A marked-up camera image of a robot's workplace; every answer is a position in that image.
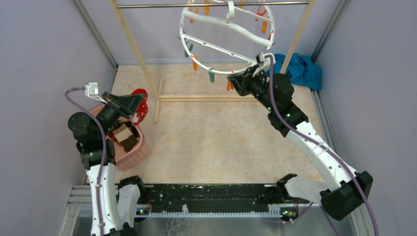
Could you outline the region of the red snowflake sock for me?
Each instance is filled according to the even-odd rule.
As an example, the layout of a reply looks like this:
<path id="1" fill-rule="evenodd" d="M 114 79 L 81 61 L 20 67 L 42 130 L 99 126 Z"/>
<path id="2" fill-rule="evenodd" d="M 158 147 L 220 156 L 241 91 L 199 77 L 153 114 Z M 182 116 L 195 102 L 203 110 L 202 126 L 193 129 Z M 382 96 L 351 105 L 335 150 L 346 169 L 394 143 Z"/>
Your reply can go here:
<path id="1" fill-rule="evenodd" d="M 147 116 L 149 108 L 147 105 L 148 93 L 143 88 L 138 88 L 132 92 L 132 95 L 142 94 L 144 95 L 143 100 L 141 101 L 140 105 L 138 106 L 135 115 L 132 118 L 132 122 L 134 125 L 139 125 Z"/>

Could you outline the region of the orange clothes peg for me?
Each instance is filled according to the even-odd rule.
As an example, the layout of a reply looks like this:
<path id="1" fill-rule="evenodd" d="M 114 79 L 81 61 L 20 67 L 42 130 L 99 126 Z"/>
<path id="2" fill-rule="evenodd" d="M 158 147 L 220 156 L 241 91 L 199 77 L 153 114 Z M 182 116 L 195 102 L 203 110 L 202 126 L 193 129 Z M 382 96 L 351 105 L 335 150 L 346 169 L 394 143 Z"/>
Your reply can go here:
<path id="1" fill-rule="evenodd" d="M 232 82 L 231 82 L 231 81 L 228 81 L 228 82 L 227 82 L 226 90 L 227 90 L 227 91 L 234 90 L 234 86 L 233 86 L 233 84 L 232 84 Z"/>

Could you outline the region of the white round clip hanger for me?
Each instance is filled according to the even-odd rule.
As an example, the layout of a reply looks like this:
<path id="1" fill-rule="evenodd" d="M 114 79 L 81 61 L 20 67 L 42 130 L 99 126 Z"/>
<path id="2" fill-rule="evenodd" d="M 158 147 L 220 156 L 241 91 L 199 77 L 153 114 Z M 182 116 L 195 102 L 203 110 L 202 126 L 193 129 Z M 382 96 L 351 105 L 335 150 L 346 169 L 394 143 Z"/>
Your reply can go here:
<path id="1" fill-rule="evenodd" d="M 209 81 L 257 65 L 253 52 L 275 45 L 275 19 L 264 0 L 189 0 L 180 13 L 179 40 L 193 70 Z"/>

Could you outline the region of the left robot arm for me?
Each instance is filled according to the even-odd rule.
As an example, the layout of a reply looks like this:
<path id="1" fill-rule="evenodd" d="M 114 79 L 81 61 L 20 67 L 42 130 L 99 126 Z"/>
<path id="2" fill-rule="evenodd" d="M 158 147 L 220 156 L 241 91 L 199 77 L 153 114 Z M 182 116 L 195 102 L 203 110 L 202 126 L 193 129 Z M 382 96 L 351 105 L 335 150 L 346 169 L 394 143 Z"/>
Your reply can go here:
<path id="1" fill-rule="evenodd" d="M 77 141 L 76 148 L 88 176 L 92 202 L 92 236 L 136 236 L 134 228 L 137 204 L 144 202 L 148 191 L 139 176 L 115 183 L 115 144 L 107 138 L 119 119 L 131 118 L 145 94 L 113 95 L 103 93 L 103 108 L 93 115 L 69 97 L 80 109 L 68 120 L 68 128 Z"/>

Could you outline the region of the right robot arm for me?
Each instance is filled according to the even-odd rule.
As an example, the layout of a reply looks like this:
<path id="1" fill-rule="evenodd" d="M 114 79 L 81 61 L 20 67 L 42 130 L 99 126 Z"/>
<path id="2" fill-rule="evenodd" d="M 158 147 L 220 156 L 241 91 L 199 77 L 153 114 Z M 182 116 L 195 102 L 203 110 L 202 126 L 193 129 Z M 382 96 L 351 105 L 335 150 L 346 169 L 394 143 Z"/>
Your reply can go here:
<path id="1" fill-rule="evenodd" d="M 373 177 L 346 164 L 320 137 L 306 114 L 292 101 L 294 88 L 288 75 L 267 77 L 264 71 L 253 73 L 251 67 L 227 79 L 238 95 L 252 95 L 268 109 L 271 125 L 304 153 L 324 180 L 317 182 L 288 174 L 277 182 L 278 199 L 284 203 L 294 198 L 317 203 L 338 221 L 365 205 L 374 219 L 368 201 Z"/>

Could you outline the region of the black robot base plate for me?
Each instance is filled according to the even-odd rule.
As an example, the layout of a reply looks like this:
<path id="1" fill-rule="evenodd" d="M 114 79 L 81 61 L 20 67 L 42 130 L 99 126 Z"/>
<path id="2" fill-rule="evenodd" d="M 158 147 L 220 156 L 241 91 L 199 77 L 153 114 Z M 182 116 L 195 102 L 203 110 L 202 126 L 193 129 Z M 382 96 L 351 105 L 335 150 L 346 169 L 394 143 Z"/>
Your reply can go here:
<path id="1" fill-rule="evenodd" d="M 146 213 L 268 212 L 270 205 L 306 204 L 307 200 L 284 199 L 276 184 L 145 184 L 137 201 Z"/>

